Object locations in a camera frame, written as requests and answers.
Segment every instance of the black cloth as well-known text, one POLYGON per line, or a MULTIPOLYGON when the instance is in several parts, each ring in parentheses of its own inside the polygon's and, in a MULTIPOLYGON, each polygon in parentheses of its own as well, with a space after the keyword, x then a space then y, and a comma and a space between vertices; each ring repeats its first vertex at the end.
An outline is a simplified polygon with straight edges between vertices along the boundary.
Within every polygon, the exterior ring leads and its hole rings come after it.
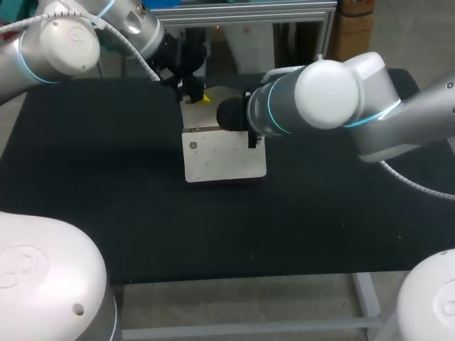
MULTIPOLYGON (((391 75, 401 98, 418 91, 406 71, 391 75)), ((0 161, 0 211, 79 227, 114 284, 403 270, 455 247, 455 202, 360 161, 343 129, 267 139, 265 178, 186 183, 173 99, 138 79, 31 91, 0 161)), ((455 193, 447 142, 391 165, 455 193)))

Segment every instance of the screw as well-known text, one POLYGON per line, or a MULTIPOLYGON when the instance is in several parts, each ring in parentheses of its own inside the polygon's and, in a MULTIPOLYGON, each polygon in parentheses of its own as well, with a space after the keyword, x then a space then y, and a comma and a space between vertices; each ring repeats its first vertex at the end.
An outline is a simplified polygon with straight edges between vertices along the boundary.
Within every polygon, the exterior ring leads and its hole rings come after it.
POLYGON ((139 14, 145 14, 147 12, 147 8, 145 7, 144 4, 140 4, 137 6, 137 12, 139 14))

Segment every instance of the gray floor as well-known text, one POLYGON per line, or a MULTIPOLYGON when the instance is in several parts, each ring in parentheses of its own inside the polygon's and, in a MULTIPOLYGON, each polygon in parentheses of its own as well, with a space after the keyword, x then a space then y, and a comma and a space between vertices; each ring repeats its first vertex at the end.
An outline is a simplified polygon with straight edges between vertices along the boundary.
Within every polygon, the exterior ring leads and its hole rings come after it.
MULTIPOLYGON (((408 69, 420 86, 454 68, 455 1, 377 0, 375 15, 371 50, 389 67, 408 69)), ((22 101, 0 108, 0 155, 22 101)), ((374 274, 382 303, 403 275, 374 274)), ((337 274, 126 286, 122 315, 124 328, 150 328, 342 318, 359 315, 359 307, 350 276, 337 274)), ((363 341, 365 336, 353 330, 204 338, 214 339, 363 341)))

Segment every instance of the white cable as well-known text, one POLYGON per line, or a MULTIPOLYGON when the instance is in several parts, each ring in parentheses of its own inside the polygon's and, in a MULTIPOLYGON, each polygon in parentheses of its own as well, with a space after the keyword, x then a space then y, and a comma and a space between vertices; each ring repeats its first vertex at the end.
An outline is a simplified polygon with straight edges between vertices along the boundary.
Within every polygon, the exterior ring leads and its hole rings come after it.
POLYGON ((381 166, 384 167, 384 169, 395 176, 399 181, 405 183, 408 186, 411 186, 415 188, 416 190, 419 190, 423 193, 433 195, 435 197, 441 197, 442 199, 447 199, 447 200, 455 200, 455 195, 453 194, 448 194, 448 193, 443 193, 443 192, 438 192, 437 190, 431 190, 429 188, 426 188, 422 185, 419 185, 418 183, 415 183, 414 181, 411 181, 410 179, 404 177, 403 175, 399 174, 395 169, 389 166, 388 163, 385 161, 380 162, 381 166))
POLYGON ((125 45, 128 50, 131 51, 132 55, 139 61, 141 66, 145 69, 147 75, 151 78, 151 80, 155 82, 159 82, 161 79, 160 77, 147 65, 145 59, 141 56, 139 51, 131 44, 128 39, 126 39, 114 26, 106 22, 105 20, 93 16, 88 13, 79 13, 76 11, 61 11, 56 13, 48 13, 43 14, 41 16, 34 16, 32 18, 27 18, 21 21, 17 21, 15 23, 10 23, 9 25, 0 27, 0 35, 11 32, 11 31, 18 31, 24 27, 30 26, 32 23, 38 23, 44 20, 54 19, 54 18, 66 18, 66 17, 78 17, 78 18, 85 18, 96 25, 96 28, 100 30, 107 29, 111 32, 114 36, 119 39, 123 45, 125 45))
POLYGON ((261 80, 261 84, 267 84, 269 82, 269 79, 272 76, 275 75, 284 75, 286 73, 291 73, 293 71, 296 71, 298 69, 302 69, 305 65, 300 65, 300 66, 289 66, 289 67, 280 67, 278 69, 273 69, 267 72, 264 77, 261 80))

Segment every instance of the metal frame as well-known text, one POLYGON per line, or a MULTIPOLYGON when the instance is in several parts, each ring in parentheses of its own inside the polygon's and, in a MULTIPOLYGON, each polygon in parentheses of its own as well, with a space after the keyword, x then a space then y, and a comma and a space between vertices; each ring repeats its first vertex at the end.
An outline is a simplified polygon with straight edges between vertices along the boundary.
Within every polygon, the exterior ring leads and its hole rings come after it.
POLYGON ((337 1, 275 0, 234 4, 194 3, 195 1, 184 1, 183 5, 153 12, 164 25, 174 27, 225 26, 238 23, 320 22, 316 55, 325 56, 337 1))
POLYGON ((202 337, 216 335, 251 335, 271 332, 307 332, 365 328, 368 341, 388 341, 397 330, 395 295, 386 313, 380 313, 370 273, 353 274, 354 286, 364 317, 331 320, 308 320, 283 323, 234 323, 194 325, 170 328, 131 329, 123 331, 124 341, 202 337))

